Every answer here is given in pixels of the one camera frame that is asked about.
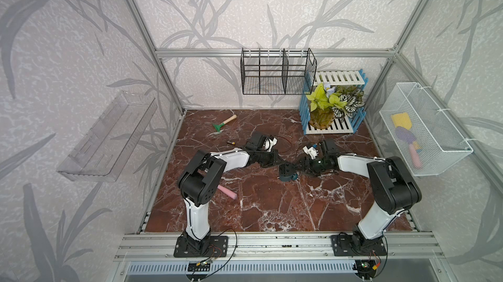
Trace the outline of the teal alarm clock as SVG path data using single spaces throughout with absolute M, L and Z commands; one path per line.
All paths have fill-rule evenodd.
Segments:
M 298 179 L 296 166 L 291 163 L 284 163 L 278 167 L 278 179 L 282 182 L 296 181 Z

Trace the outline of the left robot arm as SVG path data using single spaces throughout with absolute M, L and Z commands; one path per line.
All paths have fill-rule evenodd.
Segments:
M 280 165 L 282 159 L 275 149 L 276 144 L 277 138 L 254 133 L 241 148 L 196 152 L 177 182 L 187 213 L 183 238 L 190 247 L 199 253 L 208 249 L 211 237 L 209 203 L 223 174 L 252 164 L 259 164 L 262 168 Z

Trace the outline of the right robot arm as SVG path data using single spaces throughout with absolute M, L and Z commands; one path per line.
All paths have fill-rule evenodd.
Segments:
M 396 156 L 371 158 L 342 152 L 331 139 L 316 147 L 303 148 L 296 160 L 296 171 L 318 177 L 329 171 L 342 171 L 368 178 L 374 203 L 350 236 L 337 236 L 337 250 L 354 254 L 377 252 L 383 246 L 387 228 L 422 199 L 422 193 L 404 161 Z

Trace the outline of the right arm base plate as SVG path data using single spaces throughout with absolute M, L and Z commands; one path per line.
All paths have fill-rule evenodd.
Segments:
M 356 256 L 379 256 L 387 255 L 386 245 L 379 237 L 373 240 L 367 240 L 360 234 L 348 234 L 341 232 L 330 236 L 331 247 L 336 257 L 356 257 Z

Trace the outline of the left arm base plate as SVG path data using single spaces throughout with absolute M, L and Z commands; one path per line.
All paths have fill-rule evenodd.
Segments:
M 209 258 L 226 257 L 229 246 L 228 236 L 210 236 L 202 241 L 196 241 L 190 236 L 180 236 L 177 239 L 175 258 Z

